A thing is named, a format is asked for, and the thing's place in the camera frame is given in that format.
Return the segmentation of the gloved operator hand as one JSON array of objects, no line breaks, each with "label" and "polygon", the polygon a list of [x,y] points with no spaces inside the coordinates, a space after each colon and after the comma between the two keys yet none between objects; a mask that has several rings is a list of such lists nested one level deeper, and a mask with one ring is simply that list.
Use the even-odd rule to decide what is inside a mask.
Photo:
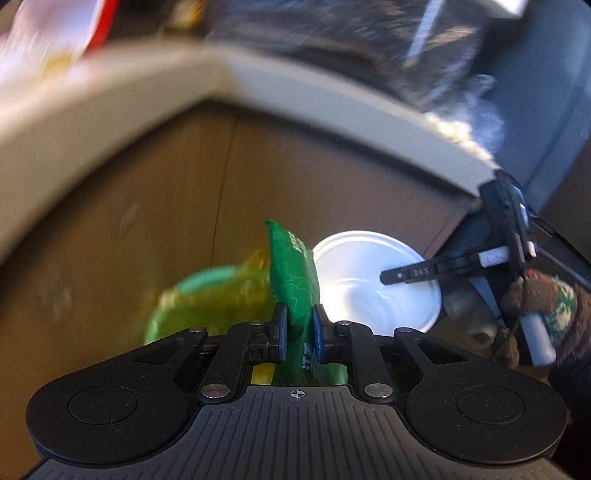
[{"label": "gloved operator hand", "polygon": [[516,332],[529,351],[528,365],[546,367],[580,360],[590,354],[590,292],[558,277],[529,269],[500,301],[513,326],[498,329],[494,361],[516,368],[521,359]]}]

